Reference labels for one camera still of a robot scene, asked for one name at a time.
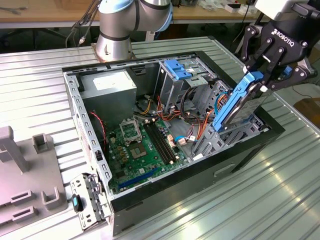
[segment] open computer tower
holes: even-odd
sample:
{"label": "open computer tower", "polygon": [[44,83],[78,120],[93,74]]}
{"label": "open computer tower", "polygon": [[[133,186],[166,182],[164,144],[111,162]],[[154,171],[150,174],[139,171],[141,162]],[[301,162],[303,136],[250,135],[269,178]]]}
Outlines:
{"label": "open computer tower", "polygon": [[243,168],[284,131],[259,107],[216,132],[211,123],[236,83],[202,51],[68,67],[63,76],[94,173],[71,183],[84,230],[108,221],[116,235]]}

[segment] hinge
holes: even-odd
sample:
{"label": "hinge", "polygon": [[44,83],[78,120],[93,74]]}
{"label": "hinge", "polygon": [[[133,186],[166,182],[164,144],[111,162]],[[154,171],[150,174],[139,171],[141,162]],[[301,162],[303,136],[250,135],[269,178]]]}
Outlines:
{"label": "hinge", "polygon": [[102,222],[110,223],[112,211],[95,174],[81,174],[71,182],[72,204],[78,213],[82,230]]}

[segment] slotted aluminum surface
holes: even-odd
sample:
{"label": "slotted aluminum surface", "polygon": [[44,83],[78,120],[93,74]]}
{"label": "slotted aluminum surface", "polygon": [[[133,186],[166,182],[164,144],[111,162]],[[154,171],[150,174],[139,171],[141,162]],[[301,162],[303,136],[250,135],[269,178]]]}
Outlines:
{"label": "slotted aluminum surface", "polygon": [[[207,37],[138,42],[135,55],[148,57],[205,51],[232,78],[242,65]],[[67,101],[61,67],[97,63],[91,47],[0,55],[0,126],[15,140],[53,137],[65,191],[89,170]],[[319,239],[319,135],[283,102],[271,96],[263,107],[286,129],[244,169],[117,236],[135,239]],[[69,201],[67,210],[9,233],[3,239],[108,239],[101,225],[83,234]]]}

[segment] metal case frame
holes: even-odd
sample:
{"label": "metal case frame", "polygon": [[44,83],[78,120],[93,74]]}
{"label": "metal case frame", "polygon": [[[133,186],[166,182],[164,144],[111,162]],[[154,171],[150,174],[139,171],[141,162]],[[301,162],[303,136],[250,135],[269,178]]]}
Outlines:
{"label": "metal case frame", "polygon": [[[143,59],[133,59],[116,61],[111,63],[98,63],[85,66],[63,68],[63,74],[76,76],[81,72],[86,74],[97,73],[101,70],[111,69],[113,66],[122,66],[128,63],[152,63],[152,59],[163,57],[177,57],[195,55],[201,59],[206,66],[215,72],[225,84],[234,88],[237,84],[229,77],[211,58],[204,52],[185,52],[179,54],[167,54],[165,56],[153,56]],[[72,112],[72,117],[76,121],[77,130],[83,149],[87,156],[87,161],[96,166],[97,173],[104,185],[112,177],[112,173],[107,165],[105,157],[97,159],[97,151],[101,151],[98,140],[95,137],[94,129],[87,116],[78,88],[81,83],[66,81],[68,100]],[[218,180],[238,171],[250,162],[266,145],[274,141],[285,130],[261,107],[255,112],[257,117],[268,125],[269,130],[261,132],[258,136],[247,141],[240,142],[233,147],[218,152],[201,161],[195,161],[189,167],[183,168],[155,182],[145,184],[127,194],[116,199],[109,199],[114,212],[113,234],[119,234],[133,225],[152,217],[162,210],[182,201],[183,199],[202,191]]]}

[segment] green circuit board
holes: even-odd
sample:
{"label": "green circuit board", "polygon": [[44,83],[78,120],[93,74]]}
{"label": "green circuit board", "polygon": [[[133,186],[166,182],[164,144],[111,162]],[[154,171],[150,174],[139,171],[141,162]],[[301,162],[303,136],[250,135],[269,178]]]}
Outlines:
{"label": "green circuit board", "polygon": [[[169,144],[167,135],[171,133],[166,128],[164,122],[158,120],[155,125],[158,129],[161,129],[163,132],[163,139],[165,139],[166,144]],[[165,164],[151,138],[148,136],[144,125],[140,123],[138,126],[142,135],[142,140],[140,142],[131,142],[129,145],[125,144],[120,127],[114,131],[107,132],[107,137],[109,139],[108,165],[112,172],[112,179],[109,182],[109,187],[114,194],[135,187],[151,178],[158,177],[188,163],[184,153],[180,148],[176,147],[175,150],[172,149],[171,151],[174,156],[177,156],[178,158],[173,164]],[[133,179],[136,180],[137,178],[142,179],[135,181],[133,184],[121,187],[121,184]]]}

